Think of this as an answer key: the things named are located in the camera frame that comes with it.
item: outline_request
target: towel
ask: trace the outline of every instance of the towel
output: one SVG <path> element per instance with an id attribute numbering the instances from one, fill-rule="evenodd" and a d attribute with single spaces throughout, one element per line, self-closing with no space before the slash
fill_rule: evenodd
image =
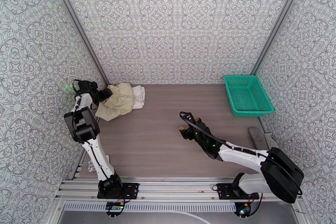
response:
<path id="1" fill-rule="evenodd" d="M 109 85 L 113 93 L 108 99 L 99 103 L 96 117 L 110 121 L 130 113 L 134 109 L 144 106 L 145 90 L 142 86 L 131 87 L 129 83 L 120 83 L 116 86 Z"/>
<path id="2" fill-rule="evenodd" d="M 145 97 L 144 87 L 136 86 L 136 87 L 133 87 L 132 90 L 133 90 L 133 95 L 135 97 L 133 109 L 136 110 L 136 109 L 143 108 L 144 107 L 144 97 Z"/>

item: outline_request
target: black cable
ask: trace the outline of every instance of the black cable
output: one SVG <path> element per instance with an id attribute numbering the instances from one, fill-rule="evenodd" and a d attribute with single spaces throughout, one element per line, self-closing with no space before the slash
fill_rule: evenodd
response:
<path id="1" fill-rule="evenodd" d="M 77 89 L 75 88 L 75 85 L 74 85 L 74 82 L 75 82 L 75 81 L 77 81 L 77 82 L 81 82 L 82 80 L 74 79 L 73 82 L 72 82 L 72 89 L 75 91 L 76 94 L 78 94 L 78 93 L 79 93 L 79 90 L 77 90 Z"/>
<path id="2" fill-rule="evenodd" d="M 100 163 L 98 162 L 98 159 L 97 159 L 97 157 L 96 157 L 95 152 L 93 151 L 93 148 L 92 148 L 91 144 L 90 144 L 89 142 L 87 142 L 87 141 L 85 141 L 85 142 L 86 142 L 87 144 L 89 144 L 89 146 L 90 146 L 90 148 L 91 148 L 91 152 L 92 152 L 92 154 L 93 154 L 93 157 L 94 157 L 95 161 L 97 162 L 98 166 L 101 166 Z M 104 172 L 103 168 L 100 168 L 100 170 L 102 171 L 102 173 L 104 174 L 104 176 L 106 177 L 106 179 L 111 183 L 111 181 L 109 180 L 108 176 L 107 176 L 106 173 Z"/>
<path id="3" fill-rule="evenodd" d="M 289 174 L 289 172 L 287 172 L 287 170 L 286 170 L 284 167 L 282 167 L 281 165 L 279 165 L 277 162 L 275 162 L 275 161 L 274 161 L 273 159 L 271 159 L 270 157 L 265 156 L 265 155 L 260 154 L 260 153 L 256 153 L 256 152 L 254 152 L 254 151 L 252 151 L 252 150 L 249 150 L 249 149 L 243 149 L 243 148 L 235 148 L 235 147 L 232 147 L 232 146 L 230 146 L 229 144 L 227 144 L 225 140 L 219 139 L 219 138 L 213 136 L 212 134 L 207 133 L 205 130 L 199 128 L 197 125 L 195 125 L 195 124 L 193 124 L 192 122 L 190 122 L 188 119 L 186 119 L 185 117 L 183 117 L 181 114 L 189 114 L 189 112 L 181 111 L 181 112 L 180 112 L 180 118 L 181 118 L 183 121 L 185 121 L 188 125 L 190 125 L 190 126 L 196 128 L 198 131 L 200 131 L 200 132 L 202 132 L 203 134 L 209 136 L 210 138 L 212 138 L 212 139 L 214 139 L 214 140 L 216 140 L 216 141 L 222 143 L 222 144 L 225 145 L 226 147 L 228 147 L 228 148 L 230 148 L 230 149 L 232 149 L 232 150 L 239 151 L 239 152 L 244 152 L 244 153 L 247 153 L 247 154 L 250 154 L 250 155 L 255 155 L 255 156 L 257 156 L 257 157 L 262 156 L 262 157 L 264 157 L 265 159 L 268 159 L 269 161 L 271 161 L 271 162 L 272 162 L 273 164 L 275 164 L 276 166 L 279 166 L 279 167 L 280 167 L 280 168 L 281 168 L 281 169 L 282 169 L 282 170 L 289 176 L 289 178 L 292 180 L 292 182 L 294 183 L 294 185 L 298 188 L 299 191 L 298 191 L 297 194 L 298 194 L 298 195 L 302 195 L 302 194 L 303 194 L 303 193 L 302 193 L 302 190 L 301 190 L 301 188 L 300 188 L 300 186 L 295 182 L 294 178 Z"/>
<path id="4" fill-rule="evenodd" d="M 217 186 L 217 185 L 212 185 L 212 186 L 211 186 L 211 190 L 213 190 L 213 191 L 218 191 L 218 186 L 217 186 L 217 189 L 216 189 L 216 190 L 213 188 L 214 186 Z"/>
<path id="5" fill-rule="evenodd" d="M 94 110 L 97 110 L 97 109 L 98 109 L 98 105 L 96 105 L 96 107 L 95 107 L 94 109 L 92 109 L 92 103 L 91 103 L 91 105 L 90 105 L 90 109 L 93 110 L 93 111 L 94 111 Z"/>
<path id="6" fill-rule="evenodd" d="M 75 121 L 75 114 L 76 114 L 76 111 L 77 111 L 77 109 L 79 108 L 79 106 L 77 105 L 77 106 L 75 106 L 75 111 L 72 113 L 72 121 L 71 121 L 71 125 L 72 125 L 72 132 L 73 132 L 73 135 L 74 135 L 74 137 L 75 137 L 75 139 L 77 140 L 77 141 L 79 141 L 78 140 L 78 137 L 77 137 L 77 135 L 76 135 L 76 131 L 75 131 L 75 123 L 74 123 L 74 121 Z"/>
<path id="7" fill-rule="evenodd" d="M 126 204 L 131 201 L 131 200 L 128 200 L 127 202 L 125 201 L 125 199 L 123 198 L 123 205 L 121 206 L 121 211 L 118 212 L 118 213 L 112 213 L 111 210 L 112 210 L 112 207 L 118 202 L 116 201 L 113 205 L 109 206 L 108 208 L 108 212 L 106 213 L 108 216 L 111 216 L 114 214 L 114 217 L 118 217 L 120 214 L 123 213 L 123 209 L 126 207 Z"/>
<path id="8" fill-rule="evenodd" d="M 255 211 L 254 211 L 253 213 L 251 213 L 248 217 L 252 216 L 253 214 L 255 214 L 255 213 L 258 211 L 259 206 L 260 206 L 260 204 L 261 204 L 261 200 L 263 199 L 263 195 L 264 195 L 264 194 L 261 193 L 260 201 L 259 201 L 259 204 L 258 204 L 257 208 L 256 208 Z"/>

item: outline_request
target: plastic basket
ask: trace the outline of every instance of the plastic basket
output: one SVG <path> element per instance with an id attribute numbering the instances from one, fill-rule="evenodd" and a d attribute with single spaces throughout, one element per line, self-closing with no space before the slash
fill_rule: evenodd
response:
<path id="1" fill-rule="evenodd" d="M 259 79 L 253 75 L 224 76 L 226 93 L 234 116 L 259 117 L 274 112 Z"/>

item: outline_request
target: gray floor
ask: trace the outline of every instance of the gray floor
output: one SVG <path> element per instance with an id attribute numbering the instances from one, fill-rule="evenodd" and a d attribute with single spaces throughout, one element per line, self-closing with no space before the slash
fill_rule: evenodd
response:
<path id="1" fill-rule="evenodd" d="M 120 176 L 127 177 L 235 177 L 255 173 L 235 163 L 215 161 L 195 141 L 179 132 L 187 125 L 180 111 L 200 117 L 215 136 L 253 148 L 248 127 L 255 117 L 233 117 L 224 85 L 145 85 L 143 109 L 110 122 L 101 120 L 100 138 L 110 162 Z M 87 170 L 86 157 L 81 177 L 96 177 Z"/>
<path id="2" fill-rule="evenodd" d="M 261 203 L 258 212 L 248 220 L 239 220 L 234 213 L 195 213 L 211 224 L 297 224 L 297 219 L 291 206 L 285 202 Z M 105 213 L 94 212 L 64 212 L 59 224 L 204 224 L 190 216 L 178 213 L 122 213 L 116 220 Z"/>

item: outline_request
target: white cable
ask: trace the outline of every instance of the white cable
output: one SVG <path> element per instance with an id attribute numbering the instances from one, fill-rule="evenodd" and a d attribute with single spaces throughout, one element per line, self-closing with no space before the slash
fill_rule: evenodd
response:
<path id="1" fill-rule="evenodd" d="M 207 220 L 197 216 L 197 215 L 194 215 L 194 214 L 191 214 L 191 213 L 186 213 L 186 212 L 183 212 L 183 211 L 169 211 L 169 213 L 179 213 L 179 214 L 184 214 L 184 215 L 187 215 L 187 216 L 190 216 L 190 217 L 193 217 L 195 219 L 198 219 L 206 224 L 211 224 L 210 222 L 208 222 Z"/>

